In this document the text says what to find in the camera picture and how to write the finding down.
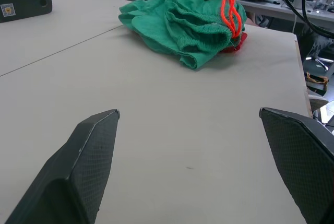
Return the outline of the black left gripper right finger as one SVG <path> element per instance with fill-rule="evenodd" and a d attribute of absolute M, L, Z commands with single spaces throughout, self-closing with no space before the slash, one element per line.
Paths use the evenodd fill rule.
<path fill-rule="evenodd" d="M 261 108 L 276 167 L 307 223 L 333 223 L 333 134 L 310 117 Z"/>

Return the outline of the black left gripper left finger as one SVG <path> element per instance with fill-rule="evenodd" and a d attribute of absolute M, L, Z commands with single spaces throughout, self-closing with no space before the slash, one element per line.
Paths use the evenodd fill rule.
<path fill-rule="evenodd" d="M 41 168 L 6 223 L 95 223 L 109 179 L 118 109 L 88 117 Z"/>

